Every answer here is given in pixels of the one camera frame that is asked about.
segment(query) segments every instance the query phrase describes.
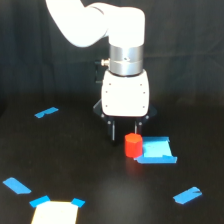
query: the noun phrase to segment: black surface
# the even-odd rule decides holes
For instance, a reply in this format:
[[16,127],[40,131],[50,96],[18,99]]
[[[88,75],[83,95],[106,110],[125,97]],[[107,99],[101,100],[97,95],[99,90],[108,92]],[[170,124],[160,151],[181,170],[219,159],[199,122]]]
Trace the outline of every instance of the black surface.
[[[51,106],[59,111],[37,119]],[[123,153],[129,119],[117,122],[118,143],[83,105],[14,105],[0,119],[0,181],[15,177],[32,190],[16,195],[0,184],[0,223],[31,223],[29,201],[80,198],[77,224],[224,223],[224,108],[157,107],[144,136],[169,136],[177,164],[140,165]],[[203,196],[186,205],[173,196],[193,187]]]

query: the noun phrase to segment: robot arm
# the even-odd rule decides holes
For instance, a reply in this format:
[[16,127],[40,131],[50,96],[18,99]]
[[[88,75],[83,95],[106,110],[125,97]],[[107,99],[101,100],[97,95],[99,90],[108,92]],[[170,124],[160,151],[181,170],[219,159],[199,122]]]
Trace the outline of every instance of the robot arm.
[[48,10],[65,38],[77,47],[88,47],[103,37],[120,48],[144,43],[145,16],[136,8],[80,0],[46,0]]
[[147,73],[143,69],[143,11],[105,3],[84,7],[80,0],[46,0],[46,3],[58,28],[73,45],[88,47],[108,37],[110,57],[101,61],[108,69],[101,89],[102,102],[96,104],[102,106],[99,115],[112,127],[113,133],[116,116],[136,117],[141,126],[144,117],[149,117],[150,95]]
[[77,47],[88,47],[103,38],[107,24],[103,13],[85,8],[80,0],[46,0],[48,10],[65,38]]

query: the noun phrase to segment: blue tape piece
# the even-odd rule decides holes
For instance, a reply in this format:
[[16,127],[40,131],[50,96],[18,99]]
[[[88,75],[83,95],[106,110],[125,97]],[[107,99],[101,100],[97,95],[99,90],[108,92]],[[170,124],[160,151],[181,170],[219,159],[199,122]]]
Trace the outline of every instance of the blue tape piece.
[[77,205],[79,208],[81,208],[86,202],[82,201],[80,199],[74,198],[71,203],[73,205]]
[[51,108],[49,108],[49,109],[47,109],[47,110],[45,110],[45,111],[42,111],[42,112],[40,112],[40,113],[35,114],[35,117],[37,117],[37,118],[42,118],[45,114],[52,114],[52,113],[54,113],[54,112],[56,112],[56,111],[58,111],[57,108],[55,108],[55,107],[51,107]]
[[173,156],[163,156],[163,157],[144,157],[140,156],[136,158],[135,160],[138,161],[138,163],[141,164],[167,164],[167,163],[176,163],[177,157]]
[[202,195],[200,190],[197,187],[192,187],[187,191],[184,191],[181,194],[176,195],[174,198],[175,202],[179,204],[185,204],[186,202],[189,202],[197,197]]
[[24,186],[13,177],[10,177],[9,179],[3,181],[3,184],[13,190],[16,194],[29,194],[31,192],[29,188]]
[[36,208],[38,205],[43,204],[43,203],[45,203],[45,202],[47,202],[47,201],[50,201],[50,198],[46,195],[46,196],[43,196],[43,197],[41,197],[41,198],[38,198],[38,199],[36,199],[36,200],[34,200],[34,201],[31,201],[31,202],[30,202],[30,205],[31,205],[33,208]]

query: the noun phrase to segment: red cylinder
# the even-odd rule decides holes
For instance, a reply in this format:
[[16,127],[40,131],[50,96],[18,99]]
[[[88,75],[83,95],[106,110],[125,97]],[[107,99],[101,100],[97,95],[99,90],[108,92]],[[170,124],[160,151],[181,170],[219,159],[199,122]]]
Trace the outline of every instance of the red cylinder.
[[137,158],[142,153],[142,136],[134,133],[125,135],[125,155],[130,158]]

